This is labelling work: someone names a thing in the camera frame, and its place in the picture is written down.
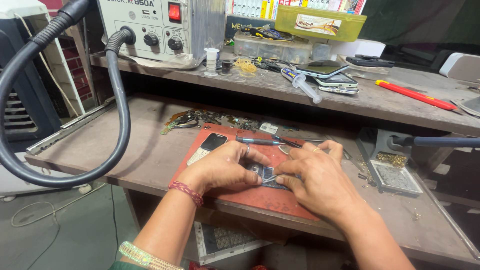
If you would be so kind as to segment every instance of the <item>gold bangle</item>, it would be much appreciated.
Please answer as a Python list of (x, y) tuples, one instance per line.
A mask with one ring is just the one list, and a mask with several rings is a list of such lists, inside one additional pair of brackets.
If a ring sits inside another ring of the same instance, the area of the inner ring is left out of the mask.
[(134, 244), (125, 241), (119, 247), (120, 253), (135, 263), (152, 270), (184, 270), (181, 267), (167, 263), (145, 251), (137, 248)]

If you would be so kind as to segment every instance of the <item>hand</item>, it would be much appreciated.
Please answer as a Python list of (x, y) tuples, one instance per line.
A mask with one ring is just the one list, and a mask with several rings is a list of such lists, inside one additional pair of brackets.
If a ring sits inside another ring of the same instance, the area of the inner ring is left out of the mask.
[(187, 167), (177, 179), (187, 184), (200, 195), (212, 187), (227, 186), (236, 183), (260, 185), (262, 178), (239, 164), (240, 159), (268, 165), (271, 161), (256, 149), (237, 141), (229, 141), (211, 153)]
[[(317, 147), (305, 143), (302, 149), (293, 148), (289, 160), (274, 169), (274, 174), (290, 174), (279, 175), (276, 181), (290, 188), (299, 203), (340, 227), (348, 222), (345, 217), (361, 214), (362, 207), (370, 208), (342, 171), (342, 155), (343, 146), (331, 140)], [(295, 174), (301, 175), (303, 182)]]

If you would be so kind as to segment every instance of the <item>glue tube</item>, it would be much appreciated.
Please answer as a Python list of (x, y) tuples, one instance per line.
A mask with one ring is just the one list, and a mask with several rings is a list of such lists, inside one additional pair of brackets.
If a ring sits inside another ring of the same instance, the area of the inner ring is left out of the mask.
[(311, 97), (315, 104), (322, 101), (322, 96), (315, 93), (315, 91), (310, 87), (310, 85), (305, 82), (305, 75), (295, 73), (289, 68), (282, 68), (281, 73), (282, 76), (292, 82), (293, 87), (300, 87), (307, 94), (307, 96)]

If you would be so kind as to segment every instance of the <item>wooden desk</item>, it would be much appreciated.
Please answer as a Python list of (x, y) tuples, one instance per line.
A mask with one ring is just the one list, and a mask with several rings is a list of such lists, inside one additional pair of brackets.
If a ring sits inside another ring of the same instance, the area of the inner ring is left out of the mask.
[[(225, 48), (220, 52), (221, 59), (232, 59), (232, 53)], [(107, 66), (103, 52), (90, 57), (92, 65)], [(205, 67), (200, 65), (193, 70), (174, 70), (148, 68), (137, 64), (129, 58), (119, 59), (119, 68), (123, 71), (152, 75), (172, 80), (184, 81), (204, 86), (237, 91), (267, 98), (306, 104), (331, 110), (369, 116), (399, 123), (413, 124), (442, 131), (455, 132), (464, 135), (480, 136), (480, 120), (464, 113), (433, 107), (419, 100), (403, 96), (391, 90), (375, 85), (374, 81), (355, 78), (359, 83), (360, 93), (355, 96), (339, 95), (318, 90), (323, 96), (322, 102), (314, 104), (312, 99), (292, 84), (281, 74), (258, 69), (257, 76), (246, 78), (239, 70), (232, 70), (233, 75), (205, 76)], [(451, 99), (468, 100), (478, 97), (478, 91), (468, 89), (473, 83), (446, 78), (433, 74), (403, 68), (392, 68), (386, 81), (429, 95), (434, 98), (449, 101)]]
[[(103, 180), (157, 196), (163, 196), (167, 191), (169, 180), (199, 132), (199, 128), (195, 127), (172, 130), (167, 135), (160, 135), (164, 123), (174, 113), (201, 107), (210, 111), (260, 117), (146, 94), (131, 97), (129, 106), (132, 118), (129, 146), (120, 163), (103, 177)], [(280, 119), (266, 118), (266, 121), (279, 126), (293, 124)], [(298, 126), (300, 128), (298, 132), (288, 132), (280, 128), (277, 134), (319, 139), (323, 139), (324, 134), (334, 135), (353, 158), (360, 159), (359, 150), (354, 142), (357, 134), (306, 124)], [(118, 128), (118, 112), (115, 107), (44, 152), (37, 156), (27, 155), (26, 158), (33, 165), (61, 172), (79, 174), (89, 171), (110, 155), (117, 142)], [(359, 171), (351, 161), (344, 160), (343, 168), (360, 195), (382, 215), (393, 237), (407, 256), (457, 268), (480, 269), (480, 262), (468, 252), (426, 194), (418, 198), (387, 192), (380, 194), (374, 187), (362, 187), (367, 183), (357, 177)], [(325, 221), (314, 222), (221, 200), (207, 200), (205, 206), (253, 220), (344, 240), (342, 233)], [(417, 221), (413, 219), (415, 213), (421, 215)]]

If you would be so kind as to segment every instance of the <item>yellow plastic box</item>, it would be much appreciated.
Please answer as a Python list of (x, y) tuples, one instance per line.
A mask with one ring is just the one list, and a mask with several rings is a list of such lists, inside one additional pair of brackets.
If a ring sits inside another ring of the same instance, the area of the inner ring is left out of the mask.
[(275, 30), (353, 42), (366, 19), (365, 15), (278, 5)]

